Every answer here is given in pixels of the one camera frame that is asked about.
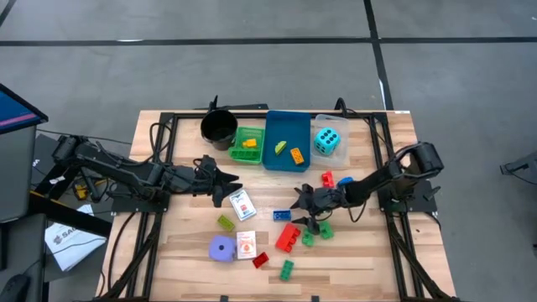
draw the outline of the black cup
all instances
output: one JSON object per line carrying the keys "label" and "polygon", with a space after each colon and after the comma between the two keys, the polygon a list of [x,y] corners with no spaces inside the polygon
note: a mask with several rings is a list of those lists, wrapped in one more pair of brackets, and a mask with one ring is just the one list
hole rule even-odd
{"label": "black cup", "polygon": [[237,119],[228,110],[211,111],[201,120],[201,136],[217,150],[228,150],[237,127]]}

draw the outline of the cyan dice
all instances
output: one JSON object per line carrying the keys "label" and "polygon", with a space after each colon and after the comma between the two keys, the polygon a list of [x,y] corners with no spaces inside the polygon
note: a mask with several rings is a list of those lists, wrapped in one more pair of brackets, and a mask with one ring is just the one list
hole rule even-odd
{"label": "cyan dice", "polygon": [[325,156],[331,155],[341,142],[339,133],[333,128],[322,128],[313,141],[315,149]]}

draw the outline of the wooden tabletop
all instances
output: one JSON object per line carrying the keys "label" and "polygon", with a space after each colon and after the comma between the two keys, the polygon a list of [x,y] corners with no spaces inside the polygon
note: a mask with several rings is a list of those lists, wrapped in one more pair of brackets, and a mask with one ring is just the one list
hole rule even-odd
{"label": "wooden tabletop", "polygon": [[[140,112],[131,159],[142,160],[152,153],[149,126],[159,120],[160,113]],[[387,114],[394,148],[415,143],[410,114]],[[227,152],[216,151],[201,138],[200,123],[201,120],[197,119],[180,120],[174,164],[191,166],[192,159],[209,154],[216,159],[222,171],[240,176],[238,182],[244,184],[258,213],[240,222],[228,199],[222,208],[217,209],[207,196],[174,195],[168,212],[164,214],[151,300],[219,300],[222,294],[228,295],[231,301],[310,300],[311,295],[319,295],[322,301],[399,299],[386,221],[378,208],[375,194],[368,201],[358,223],[350,221],[347,211],[334,211],[328,220],[335,233],[332,239],[316,237],[313,247],[304,246],[299,239],[292,253],[285,253],[274,246],[285,224],[273,222],[272,212],[274,209],[289,208],[297,200],[298,195],[293,188],[303,183],[320,187],[321,174],[327,168],[312,164],[304,173],[287,173],[267,171],[262,165],[239,164],[231,160]],[[239,126],[264,128],[264,124],[263,119],[239,119]],[[331,169],[335,181],[346,176],[360,180],[376,169],[368,125],[363,120],[352,119],[350,129],[348,159],[343,167]],[[236,225],[235,232],[256,231],[258,253],[266,252],[270,258],[268,263],[256,269],[251,260],[218,263],[208,257],[209,242],[215,235],[235,238],[235,232],[223,231],[216,223],[221,214],[232,219]],[[306,214],[302,210],[293,210],[294,217]],[[114,219],[102,266],[106,276],[112,244],[127,216],[128,213],[123,213]],[[140,214],[135,215],[120,238],[112,283],[133,257],[139,217]],[[425,214],[412,213],[409,219],[418,259],[441,289],[454,295],[439,227]],[[295,263],[289,282],[279,280],[286,259]],[[403,263],[408,291],[413,294],[409,286],[410,270],[406,261]],[[138,274],[138,295],[142,292],[145,268],[144,261]]]}

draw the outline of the monitor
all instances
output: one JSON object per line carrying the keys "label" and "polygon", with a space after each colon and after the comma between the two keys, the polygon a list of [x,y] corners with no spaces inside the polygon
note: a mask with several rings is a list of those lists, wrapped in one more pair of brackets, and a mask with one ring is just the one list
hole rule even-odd
{"label": "monitor", "polygon": [[0,134],[48,121],[40,110],[0,84]]}

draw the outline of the concrete floor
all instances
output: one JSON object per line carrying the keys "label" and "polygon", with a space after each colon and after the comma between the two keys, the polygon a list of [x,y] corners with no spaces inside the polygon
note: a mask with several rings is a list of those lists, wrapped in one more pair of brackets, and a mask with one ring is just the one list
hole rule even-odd
{"label": "concrete floor", "polygon": [[[373,9],[380,37],[537,36],[530,0],[375,0]],[[0,40],[368,35],[362,1],[350,0],[17,0],[0,27]],[[537,187],[498,166],[537,150],[537,44],[382,51],[395,109],[413,113],[446,165],[434,183],[458,295],[533,301]],[[0,66],[0,82],[50,116],[43,128],[123,140],[139,110],[205,107],[216,94],[274,109],[331,108],[339,96],[383,108],[370,44],[0,47]],[[50,301],[90,299],[103,253],[54,281]]]}

